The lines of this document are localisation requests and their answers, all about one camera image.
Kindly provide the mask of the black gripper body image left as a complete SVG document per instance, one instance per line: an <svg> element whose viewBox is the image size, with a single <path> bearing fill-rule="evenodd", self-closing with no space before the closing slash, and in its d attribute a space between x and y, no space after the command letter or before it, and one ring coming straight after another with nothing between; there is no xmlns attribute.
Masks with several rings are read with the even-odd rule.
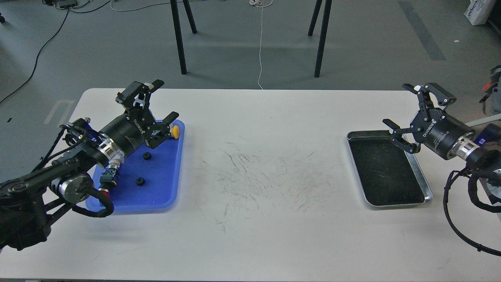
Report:
<svg viewBox="0 0 501 282"><path fill-rule="evenodd" d="M124 112L100 130L100 137L112 140L126 157L143 144L150 149L155 149L170 137L152 136L151 125L154 121L156 119L153 115L143 117Z"/></svg>

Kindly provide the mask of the right-side gripper finger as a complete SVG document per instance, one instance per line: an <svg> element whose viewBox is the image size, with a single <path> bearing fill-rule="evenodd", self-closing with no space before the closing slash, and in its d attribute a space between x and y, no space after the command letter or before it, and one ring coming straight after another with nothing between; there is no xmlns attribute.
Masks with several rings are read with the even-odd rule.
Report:
<svg viewBox="0 0 501 282"><path fill-rule="evenodd" d="M382 122L392 129L391 133L391 142L399 147L401 150L408 152L409 154L416 154L420 152L421 149L421 142L417 143L409 143L405 138L404 134L414 134L414 133L422 133L423 128L422 127L408 127L408 128L401 128L399 125L394 123L394 121L390 119L383 119Z"/></svg>
<svg viewBox="0 0 501 282"><path fill-rule="evenodd" d="M432 109L444 111L449 105L455 103L457 100L452 93L445 90L437 83L427 83L424 86L413 86L404 83L402 88L417 95L419 105L418 114L423 118L430 118Z"/></svg>

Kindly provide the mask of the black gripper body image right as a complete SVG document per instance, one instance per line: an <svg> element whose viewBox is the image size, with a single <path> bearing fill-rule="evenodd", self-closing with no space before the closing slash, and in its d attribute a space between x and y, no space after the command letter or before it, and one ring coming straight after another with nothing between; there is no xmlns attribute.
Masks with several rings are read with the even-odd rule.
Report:
<svg viewBox="0 0 501 282"><path fill-rule="evenodd" d="M415 141L435 152L442 159L452 159L452 152L458 140L472 137L474 129L447 114L442 109L430 109L428 116L418 112L415 116Z"/></svg>

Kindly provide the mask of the left-side gripper finger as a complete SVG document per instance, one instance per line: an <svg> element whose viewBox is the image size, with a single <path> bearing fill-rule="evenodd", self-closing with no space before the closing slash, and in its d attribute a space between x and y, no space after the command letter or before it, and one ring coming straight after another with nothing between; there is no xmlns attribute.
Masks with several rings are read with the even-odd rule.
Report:
<svg viewBox="0 0 501 282"><path fill-rule="evenodd" d="M179 113L172 111L162 120L156 120L151 125L152 136L171 136L171 125L179 117Z"/></svg>
<svg viewBox="0 0 501 282"><path fill-rule="evenodd" d="M127 114L137 114L143 117L152 116L149 109L152 93L164 85L160 79L152 83L133 81L122 92L116 95L116 102L120 104Z"/></svg>

